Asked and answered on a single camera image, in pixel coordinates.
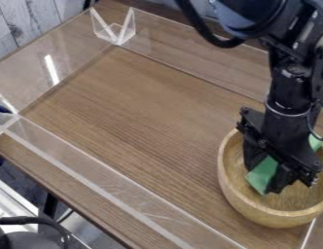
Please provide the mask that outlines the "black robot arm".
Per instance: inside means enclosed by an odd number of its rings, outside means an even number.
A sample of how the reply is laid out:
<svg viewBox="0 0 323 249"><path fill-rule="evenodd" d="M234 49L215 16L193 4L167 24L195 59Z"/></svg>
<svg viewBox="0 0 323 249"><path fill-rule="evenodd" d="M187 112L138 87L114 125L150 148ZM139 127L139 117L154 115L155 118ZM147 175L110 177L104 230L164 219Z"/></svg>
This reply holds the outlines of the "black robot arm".
<svg viewBox="0 0 323 249"><path fill-rule="evenodd" d="M203 39L233 49L257 39L267 49L270 88L263 110L243 107L237 129L243 135L247 181L278 194L297 181L312 186L323 162L312 142L323 111L323 0L207 0L231 38L213 35L190 0L174 0Z"/></svg>

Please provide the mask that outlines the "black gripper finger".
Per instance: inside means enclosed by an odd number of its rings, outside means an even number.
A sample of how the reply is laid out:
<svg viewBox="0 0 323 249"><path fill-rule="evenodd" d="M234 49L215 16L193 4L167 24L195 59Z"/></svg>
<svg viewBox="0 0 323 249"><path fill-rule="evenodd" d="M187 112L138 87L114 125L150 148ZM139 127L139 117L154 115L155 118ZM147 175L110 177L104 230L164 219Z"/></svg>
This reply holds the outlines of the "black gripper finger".
<svg viewBox="0 0 323 249"><path fill-rule="evenodd" d="M298 180L300 166L293 163L280 163L275 172L267 181L263 192L266 194L281 194L284 189Z"/></svg>
<svg viewBox="0 0 323 249"><path fill-rule="evenodd" d="M243 140L243 163L247 171L251 171L258 163L266 157L266 141L262 139L254 140L245 136Z"/></svg>

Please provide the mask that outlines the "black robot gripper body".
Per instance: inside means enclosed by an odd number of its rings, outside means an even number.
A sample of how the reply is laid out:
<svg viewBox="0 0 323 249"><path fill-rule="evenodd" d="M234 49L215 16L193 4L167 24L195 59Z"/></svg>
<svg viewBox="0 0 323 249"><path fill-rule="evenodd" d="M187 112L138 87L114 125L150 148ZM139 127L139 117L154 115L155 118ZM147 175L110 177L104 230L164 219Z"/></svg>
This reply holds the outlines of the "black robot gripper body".
<svg viewBox="0 0 323 249"><path fill-rule="evenodd" d="M320 137L313 131L318 114L317 104L309 104L301 109L278 110L269 103L265 103L263 112L250 107L242 107L237 129L242 136L249 134L266 139L277 146L284 146L309 134Z"/></svg>

